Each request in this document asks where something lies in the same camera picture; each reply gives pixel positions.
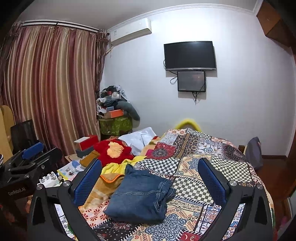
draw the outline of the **curtain rod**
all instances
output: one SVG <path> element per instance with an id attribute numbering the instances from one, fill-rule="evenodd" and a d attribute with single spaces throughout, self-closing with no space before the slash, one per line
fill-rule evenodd
<path id="1" fill-rule="evenodd" d="M 22 24 L 22 26 L 33 26 L 33 25 L 58 25 L 58 26 L 64 26 L 69 28 L 86 30 L 93 33 L 97 33 L 99 31 L 99 29 L 97 28 L 89 27 L 86 25 L 78 24 L 78 23 L 59 21 L 59 20 L 44 20 L 44 19 L 27 20 L 27 21 L 23 21 L 23 24 Z"/>

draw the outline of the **patchwork bedspread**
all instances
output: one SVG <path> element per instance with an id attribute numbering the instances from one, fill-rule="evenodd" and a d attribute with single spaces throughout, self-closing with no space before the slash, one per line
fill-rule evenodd
<path id="1" fill-rule="evenodd" d="M 239 185 L 264 185 L 245 156 L 229 141 L 192 129 L 169 130 L 149 156 L 135 165 L 135 169 L 147 169 L 173 181 L 177 192 L 168 202 L 165 220 L 156 225 L 113 222 L 103 213 L 109 200 L 84 212 L 84 218 L 102 241 L 197 241 L 221 210 L 198 173 L 201 157 Z M 272 200 L 268 198 L 272 212 Z M 234 233 L 243 210 L 241 204 L 223 240 Z"/>

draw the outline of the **gray bag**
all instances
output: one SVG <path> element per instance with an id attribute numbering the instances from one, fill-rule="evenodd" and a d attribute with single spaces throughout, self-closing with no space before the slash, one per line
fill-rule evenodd
<path id="1" fill-rule="evenodd" d="M 255 170 L 258 170 L 263 166 L 261 144 L 258 137 L 254 137 L 249 141 L 245 155 L 248 162 L 254 167 Z"/>

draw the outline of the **wooden floor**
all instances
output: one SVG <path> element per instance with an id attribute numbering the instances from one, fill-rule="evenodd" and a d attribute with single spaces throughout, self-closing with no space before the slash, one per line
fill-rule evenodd
<path id="1" fill-rule="evenodd" d="M 276 228 L 278 230 L 283 217 L 289 219 L 289 208 L 287 205 L 287 192 L 295 181 L 295 170 L 283 159 L 264 159 L 261 169 L 256 171 L 264 182 L 267 191 L 274 202 L 276 217 Z"/>

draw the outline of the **stuffed animal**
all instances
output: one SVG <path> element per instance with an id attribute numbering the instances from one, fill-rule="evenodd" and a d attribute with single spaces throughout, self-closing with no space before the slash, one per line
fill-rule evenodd
<path id="1" fill-rule="evenodd" d="M 125 146 L 121 140 L 104 140 L 94 145 L 94 149 L 100 153 L 98 157 L 102 162 L 102 166 L 109 163 L 120 164 L 124 159 L 132 160 L 134 156 L 131 154 L 131 147 Z"/>

